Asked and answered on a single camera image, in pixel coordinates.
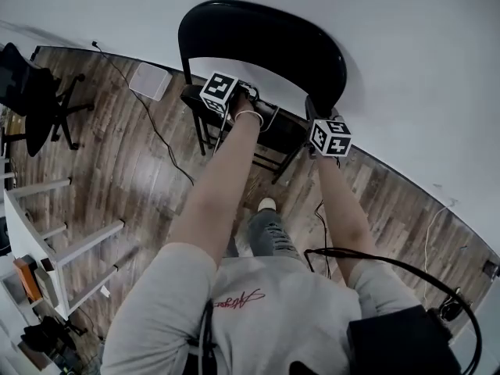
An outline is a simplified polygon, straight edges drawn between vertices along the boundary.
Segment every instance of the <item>gray t-shirt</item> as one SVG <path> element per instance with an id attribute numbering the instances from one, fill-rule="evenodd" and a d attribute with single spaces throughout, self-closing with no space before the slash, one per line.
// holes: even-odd
<path id="1" fill-rule="evenodd" d="M 362 260 L 346 288 L 289 257 L 224 259 L 170 243 L 142 274 L 109 329 L 103 375 L 180 374 L 212 298 L 218 374 L 348 373 L 350 321 L 420 302 L 391 267 Z"/>

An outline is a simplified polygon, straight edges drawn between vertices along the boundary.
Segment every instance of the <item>wooden floor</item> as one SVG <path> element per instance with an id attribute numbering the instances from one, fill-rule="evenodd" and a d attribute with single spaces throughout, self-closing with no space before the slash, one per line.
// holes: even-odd
<path id="1" fill-rule="evenodd" d="M 138 66 L 138 62 L 129 59 L 112 60 L 128 79 Z M 166 243 L 170 224 L 181 212 L 191 185 L 173 167 L 140 103 L 98 53 L 43 48 L 35 62 L 62 78 L 61 89 L 74 75 L 84 73 L 87 79 L 77 86 L 72 102 L 95 103 L 94 112 L 79 112 L 69 118 L 73 141 L 80 143 L 77 152 L 70 151 L 61 137 L 58 142 L 48 141 L 34 158 L 28 156 L 23 142 L 15 143 L 11 156 L 18 186 L 61 177 L 73 179 L 69 187 L 22 201 L 40 228 L 66 221 L 67 232 L 52 240 L 56 251 L 114 220 L 125 221 L 125 227 L 116 236 L 65 270 L 66 286 L 72 296 L 100 271 L 128 257 L 109 282 L 111 296 L 97 293 L 82 305 L 94 326 L 80 310 L 72 315 L 75 323 L 84 324 L 89 330 L 93 327 L 94 334 L 105 336 L 121 302 Z M 210 152 L 206 157 L 200 154 L 191 112 L 179 99 L 183 86 L 182 75 L 174 75 L 163 100 L 150 107 L 179 165 L 198 178 Z M 423 268 L 427 226 L 441 204 L 355 148 L 341 161 L 341 168 L 366 211 L 382 254 Z M 285 227 L 300 251 L 321 247 L 323 228 L 314 216 L 321 200 L 314 162 L 301 154 L 278 184 L 271 185 L 271 178 L 268 171 L 252 167 L 234 227 L 241 254 L 249 254 L 241 237 L 242 229 L 265 196 L 276 199 Z M 485 260 L 498 261 L 486 244 L 449 211 L 437 218 L 430 232 L 428 258 L 430 273 L 452 288 L 460 286 L 473 307 L 490 285 L 481 272 Z M 314 266 L 323 272 L 324 260 L 316 259 Z M 398 273 L 422 299 L 423 282 L 408 273 Z M 333 278 L 340 280 L 338 270 Z M 439 305 L 443 297 L 429 287 L 427 306 Z M 463 318 L 456 320 L 453 331 L 464 322 Z M 84 360 L 89 360 L 96 353 L 98 339 L 93 334 L 74 338 Z"/>

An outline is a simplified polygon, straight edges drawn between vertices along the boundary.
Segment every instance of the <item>sneaker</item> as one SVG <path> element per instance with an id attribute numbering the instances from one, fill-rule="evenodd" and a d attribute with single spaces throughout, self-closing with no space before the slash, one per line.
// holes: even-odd
<path id="1" fill-rule="evenodd" d="M 259 207 L 257 208 L 257 212 L 264 209 L 273 209 L 274 211 L 276 211 L 276 202 L 271 197 L 263 198 L 259 204 Z"/>

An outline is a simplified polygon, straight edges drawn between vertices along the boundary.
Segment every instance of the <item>jeans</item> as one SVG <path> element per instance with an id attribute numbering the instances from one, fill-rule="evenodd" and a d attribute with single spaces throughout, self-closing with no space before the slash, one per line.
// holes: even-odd
<path id="1" fill-rule="evenodd" d="M 302 257 L 283 229 L 280 216 L 273 209 L 263 209 L 248 221 L 246 239 L 255 257 L 276 255 L 302 261 Z M 233 237 L 229 240 L 226 257 L 238 257 Z"/>

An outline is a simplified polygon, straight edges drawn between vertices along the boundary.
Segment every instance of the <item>bracelet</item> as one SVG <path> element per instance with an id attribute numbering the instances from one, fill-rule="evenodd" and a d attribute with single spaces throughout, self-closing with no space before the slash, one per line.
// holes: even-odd
<path id="1" fill-rule="evenodd" d="M 243 111 L 240 111 L 238 114 L 236 114 L 236 116 L 234 117 L 234 122 L 236 122 L 236 120 L 238 119 L 240 114 L 243 114 L 243 113 L 250 113 L 250 114 L 256 115 L 260 120 L 260 127 L 261 128 L 263 127 L 263 124 L 264 124 L 263 116 L 261 116 L 258 112 L 252 111 L 250 109 L 244 109 Z"/>

